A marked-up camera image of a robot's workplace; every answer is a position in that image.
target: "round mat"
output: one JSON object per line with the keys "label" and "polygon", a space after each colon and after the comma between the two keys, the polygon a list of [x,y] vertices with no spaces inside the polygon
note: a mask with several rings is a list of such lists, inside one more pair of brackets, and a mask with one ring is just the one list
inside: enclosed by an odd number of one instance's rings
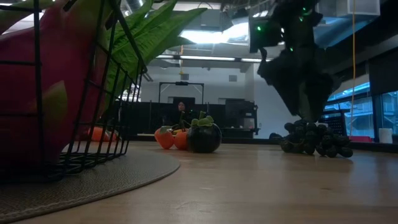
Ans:
{"label": "round mat", "polygon": [[125,156],[51,184],[0,186],[0,223],[56,212],[142,187],[175,172],[177,159],[149,151]]}

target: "wire basket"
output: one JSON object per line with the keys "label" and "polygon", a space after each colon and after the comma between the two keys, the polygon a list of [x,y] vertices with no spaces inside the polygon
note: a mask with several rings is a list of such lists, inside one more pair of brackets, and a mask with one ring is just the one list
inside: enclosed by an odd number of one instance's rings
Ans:
{"label": "wire basket", "polygon": [[[111,37],[109,41],[108,50],[102,47],[98,43],[98,36],[101,29],[101,18],[103,16],[104,4],[105,1],[109,1],[110,5],[113,8],[113,13],[111,14],[110,19],[108,20],[107,27],[111,29]],[[67,4],[73,4],[76,0],[70,0]],[[138,96],[133,97],[131,101],[130,94],[133,96],[138,95],[140,92],[142,74],[147,72],[146,65],[139,53],[137,45],[134,41],[132,34],[129,31],[129,28],[124,20],[123,14],[120,10],[120,5],[116,1],[112,0],[100,0],[98,4],[101,4],[97,25],[96,25],[96,34],[95,41],[92,43],[92,51],[90,53],[90,66],[87,72],[87,76],[84,80],[83,92],[80,100],[80,107],[77,112],[76,120],[74,122],[74,128],[72,137],[70,139],[70,143],[68,145],[67,151],[63,151],[60,155],[59,161],[56,164],[48,164],[45,159],[44,152],[44,112],[43,112],[43,101],[42,101],[42,76],[41,76],[41,61],[40,61],[40,29],[39,29],[39,13],[41,9],[39,8],[39,0],[34,1],[33,9],[29,8],[21,8],[21,7],[13,7],[13,6],[0,6],[1,10],[10,10],[10,11],[24,11],[31,12],[34,15],[34,49],[35,49],[35,60],[34,62],[21,62],[21,61],[8,61],[8,60],[0,60],[0,65],[15,65],[15,66],[33,66],[35,68],[35,94],[37,99],[37,113],[35,114],[26,114],[26,113],[3,113],[0,108],[0,118],[15,118],[24,119],[26,117],[36,117],[38,122],[38,140],[37,144],[39,145],[39,149],[41,152],[41,165],[38,169],[34,170],[10,170],[10,169],[0,169],[0,182],[48,182],[48,181],[57,181],[61,180],[68,174],[77,174],[87,168],[95,167],[98,164],[102,164],[106,161],[113,160],[114,158],[120,157],[127,153],[129,138],[126,136],[130,135],[130,127],[131,121],[128,121],[130,117],[125,117],[120,120],[118,113],[121,108],[131,108],[133,107],[134,99],[138,99]],[[116,23],[119,21],[126,37],[129,40],[131,47],[134,49],[136,56],[139,60],[137,73],[135,74],[135,78],[129,76],[127,70],[123,68],[123,66],[115,61],[112,57],[113,50],[113,40],[114,33],[116,29]],[[102,77],[101,84],[98,85],[95,82],[90,80],[90,73],[94,69],[94,60],[96,50],[102,50],[106,54],[106,63],[104,74]],[[122,92],[116,93],[116,85],[113,86],[112,90],[107,90],[105,88],[106,84],[106,76],[109,67],[110,61],[114,62],[118,66],[118,70],[115,77],[115,83],[120,79],[122,75],[123,78],[123,88]],[[83,107],[86,103],[86,94],[88,89],[96,88],[99,90],[98,98],[96,100],[95,111],[92,114],[91,122],[82,122],[81,113],[83,111]],[[128,90],[127,100],[123,101],[122,95],[124,90]],[[109,95],[112,99],[106,108],[106,112],[102,115],[101,119],[98,119],[100,115],[100,106],[101,99],[104,96]],[[82,141],[81,137],[78,134],[78,130],[84,127],[87,129],[86,140]],[[89,152],[89,148],[97,147],[97,145],[93,145],[92,137],[95,131],[95,127],[102,128],[101,137],[98,141],[98,148],[96,152]],[[109,134],[109,141],[105,141],[106,134]]]}

